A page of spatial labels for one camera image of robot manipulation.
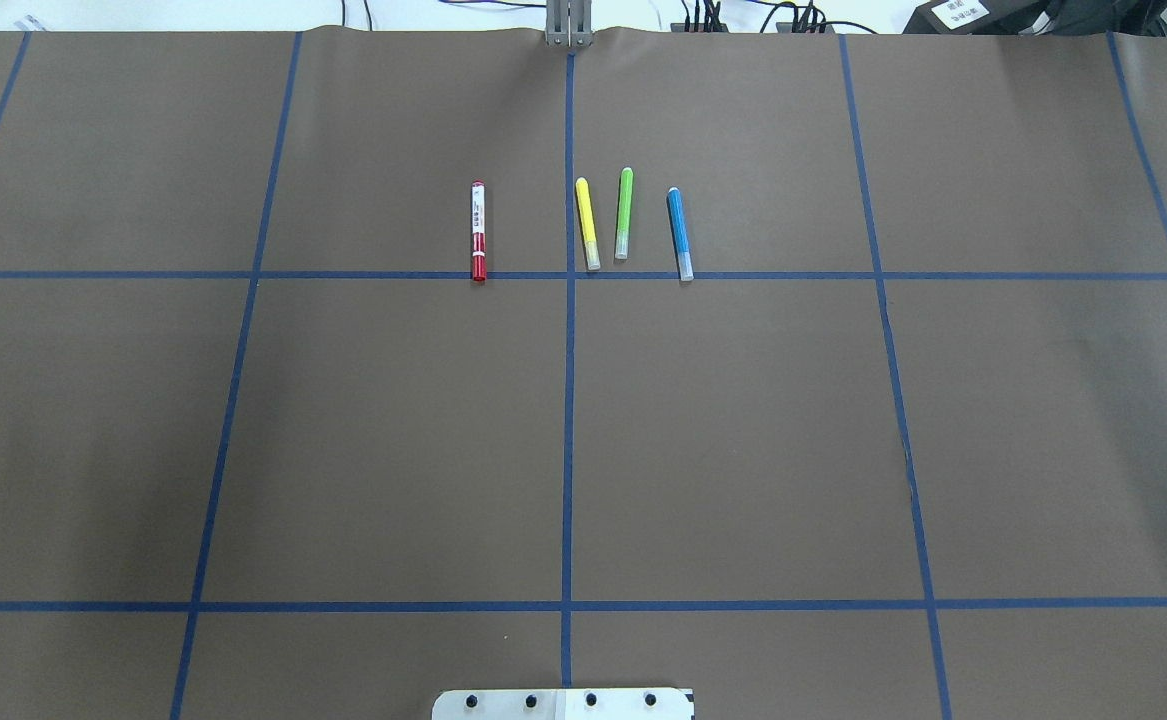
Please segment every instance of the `gray table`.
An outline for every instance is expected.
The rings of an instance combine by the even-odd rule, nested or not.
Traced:
[[[1167,41],[0,35],[0,716],[561,684],[1167,716]]]

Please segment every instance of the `yellow marker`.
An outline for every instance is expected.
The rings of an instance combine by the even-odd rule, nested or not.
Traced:
[[[588,190],[587,179],[574,181],[574,196],[579,205],[579,226],[584,229],[584,258],[588,272],[595,273],[601,270],[601,254],[596,251],[596,222],[592,218],[592,190]]]

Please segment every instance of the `blue marker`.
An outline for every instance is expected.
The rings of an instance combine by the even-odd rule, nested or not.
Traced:
[[[671,240],[676,245],[676,268],[680,271],[680,282],[694,279],[694,265],[689,263],[689,233],[685,232],[685,204],[680,200],[680,188],[668,191],[668,214],[671,217]]]

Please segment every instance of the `marker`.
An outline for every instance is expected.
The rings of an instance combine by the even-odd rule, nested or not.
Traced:
[[[595,273],[601,270],[601,254],[596,251],[596,222],[592,218],[592,190],[588,190],[587,179],[574,181],[574,195],[578,196],[579,225],[584,228],[584,258],[587,258],[587,270]]]
[[[671,217],[671,240],[676,246],[676,268],[680,271],[680,282],[694,279],[694,266],[689,263],[689,233],[685,232],[685,204],[679,188],[668,191],[668,215]]]
[[[471,183],[471,279],[485,282],[485,183]]]
[[[614,233],[614,259],[628,259],[628,228],[633,224],[633,168],[619,174],[619,231]]]

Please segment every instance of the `red marker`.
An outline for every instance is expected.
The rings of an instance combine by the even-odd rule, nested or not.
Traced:
[[[485,183],[471,183],[471,279],[485,282]]]

